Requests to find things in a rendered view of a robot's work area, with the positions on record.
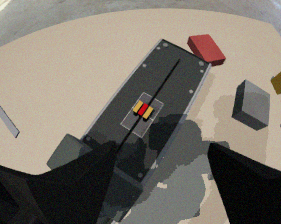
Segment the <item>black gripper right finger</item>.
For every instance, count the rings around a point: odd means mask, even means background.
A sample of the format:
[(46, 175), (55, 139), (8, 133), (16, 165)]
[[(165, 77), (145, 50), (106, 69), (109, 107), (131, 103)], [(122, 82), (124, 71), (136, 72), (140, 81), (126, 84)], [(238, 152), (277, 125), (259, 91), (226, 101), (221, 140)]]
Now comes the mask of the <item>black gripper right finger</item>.
[(229, 224), (281, 224), (281, 171), (217, 143), (207, 157)]

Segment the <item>red rectangular block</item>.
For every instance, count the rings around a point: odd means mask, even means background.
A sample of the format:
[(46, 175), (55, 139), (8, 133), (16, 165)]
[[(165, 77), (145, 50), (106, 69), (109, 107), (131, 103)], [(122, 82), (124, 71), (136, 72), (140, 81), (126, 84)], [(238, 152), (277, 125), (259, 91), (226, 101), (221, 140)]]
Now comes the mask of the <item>red rectangular block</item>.
[(189, 47), (191, 47), (193, 55), (201, 57), (208, 63), (212, 64), (212, 67), (217, 67), (217, 65), (222, 65), (226, 57), (224, 53), (220, 51), (218, 45), (214, 43), (211, 35), (195, 35), (188, 37)]

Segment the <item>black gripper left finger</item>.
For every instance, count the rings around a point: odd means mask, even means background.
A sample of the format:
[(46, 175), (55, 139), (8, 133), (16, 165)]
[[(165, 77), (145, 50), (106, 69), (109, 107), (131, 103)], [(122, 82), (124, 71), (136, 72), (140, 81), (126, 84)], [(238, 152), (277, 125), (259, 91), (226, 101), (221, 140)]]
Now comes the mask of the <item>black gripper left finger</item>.
[(42, 224), (96, 224), (115, 171), (116, 141), (43, 175), (0, 165), (0, 198), (35, 214)]

